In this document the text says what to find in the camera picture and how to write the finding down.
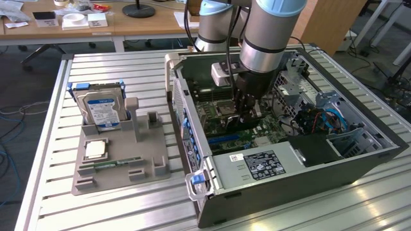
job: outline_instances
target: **paper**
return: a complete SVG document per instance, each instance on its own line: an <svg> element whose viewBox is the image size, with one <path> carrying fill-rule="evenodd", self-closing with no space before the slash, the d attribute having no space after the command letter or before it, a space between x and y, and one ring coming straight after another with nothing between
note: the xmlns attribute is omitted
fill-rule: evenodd
<svg viewBox="0 0 411 231"><path fill-rule="evenodd" d="M184 13L173 12L174 20L177 21L178 27L184 29ZM188 28L198 28L200 23L190 23L188 20Z"/></svg>
<svg viewBox="0 0 411 231"><path fill-rule="evenodd" d="M13 23L26 22L30 20L21 12L21 2L0 0L0 15L5 15Z"/></svg>
<svg viewBox="0 0 411 231"><path fill-rule="evenodd" d="M16 28L16 27L26 26L28 23L26 22L24 22L24 23L5 23L4 25L6 26L6 28Z"/></svg>
<svg viewBox="0 0 411 231"><path fill-rule="evenodd" d="M4 2L5 4L9 4L12 6L16 6L18 8L18 10L21 10L21 7L22 7L22 2L17 2L17 1L0 1L0 2Z"/></svg>

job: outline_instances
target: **wooden desk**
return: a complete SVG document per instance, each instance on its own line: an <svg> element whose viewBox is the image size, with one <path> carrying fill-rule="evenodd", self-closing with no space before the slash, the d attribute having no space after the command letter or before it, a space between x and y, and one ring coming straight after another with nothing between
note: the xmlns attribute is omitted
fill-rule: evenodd
<svg viewBox="0 0 411 231"><path fill-rule="evenodd" d="M152 17L136 19L122 14L121 9L130 2L108 2L113 14L106 16L108 27L98 27L82 30L62 31L61 26L37 27L32 12L44 12L61 9L54 6L50 0L24 2L22 12L32 18L28 26L8 29L4 23L9 23L6 17L1 19L0 45L30 45L74 42L112 41L116 52L124 52L122 41L129 39L165 39L184 38L185 31L177 25L173 12L178 10L154 6L156 13ZM161 3L173 8L182 9L181 3Z"/></svg>

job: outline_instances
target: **white cable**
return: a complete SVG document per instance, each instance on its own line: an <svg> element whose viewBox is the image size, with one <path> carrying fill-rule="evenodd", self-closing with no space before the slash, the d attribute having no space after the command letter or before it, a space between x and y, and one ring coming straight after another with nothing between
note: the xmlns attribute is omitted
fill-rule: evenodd
<svg viewBox="0 0 411 231"><path fill-rule="evenodd" d="M92 1L94 3L105 3L105 2L136 2L134 0L114 0L114 1ZM156 2L152 2L152 1L140 1L145 4L149 4L149 5L154 5L154 6L160 6L160 7L164 7L164 8L168 8L168 9L172 9L172 10L176 10L176 11L182 11L184 8L174 8L174 7L170 7L168 5L162 5L161 3L156 3Z"/></svg>
<svg viewBox="0 0 411 231"><path fill-rule="evenodd" d="M36 106L36 105L40 105L40 104L45 104L45 103L50 103L50 101L34 102L34 103L32 103L32 104L28 104L28 105L20 107L18 110L17 110L17 111L13 111L13 112L2 112L2 111L0 110L0 114L2 114L2 115L10 115L10 114L20 113L20 114L25 114L25 115L28 115L28 116L29 116L29 115L37 115L37 114L45 113L46 110L40 111L40 112L32 112L32 113L24 113L22 110L26 110L29 107Z"/></svg>

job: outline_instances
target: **chair wheel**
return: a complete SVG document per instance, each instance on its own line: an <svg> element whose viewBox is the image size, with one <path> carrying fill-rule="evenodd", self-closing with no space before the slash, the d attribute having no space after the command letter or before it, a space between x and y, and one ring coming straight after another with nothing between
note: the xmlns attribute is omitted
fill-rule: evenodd
<svg viewBox="0 0 411 231"><path fill-rule="evenodd" d="M22 70L30 72L33 70L32 66L22 66Z"/></svg>
<svg viewBox="0 0 411 231"><path fill-rule="evenodd" d="M17 46L20 51L26 51L26 46Z"/></svg>

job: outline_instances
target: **white sticker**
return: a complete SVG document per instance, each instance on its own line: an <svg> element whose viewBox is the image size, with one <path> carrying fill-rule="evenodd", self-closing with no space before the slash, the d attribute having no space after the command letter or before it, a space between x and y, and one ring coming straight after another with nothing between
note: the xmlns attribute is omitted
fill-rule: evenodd
<svg viewBox="0 0 411 231"><path fill-rule="evenodd" d="M89 100L86 103L94 124L98 127L108 128L118 124L120 119L117 111L113 109L116 104L113 99Z"/></svg>
<svg viewBox="0 0 411 231"><path fill-rule="evenodd" d="M57 19L44 19L36 20L37 27L49 27L49 26L58 26Z"/></svg>
<svg viewBox="0 0 411 231"><path fill-rule="evenodd" d="M22 23L5 23L4 25L6 26L6 28L14 28L14 27L26 26L28 23L26 22L22 22Z"/></svg>
<svg viewBox="0 0 411 231"><path fill-rule="evenodd" d="M100 21L89 21L89 23L92 26L101 26Z"/></svg>
<svg viewBox="0 0 411 231"><path fill-rule="evenodd" d="M92 35L110 35L110 32L94 32Z"/></svg>
<svg viewBox="0 0 411 231"><path fill-rule="evenodd" d="M231 155L229 156L229 160L231 160L231 162L233 162L233 161L239 161L239 160L243 160L244 159L244 157L243 157L243 153L240 153L240 154L235 154L235 155Z"/></svg>

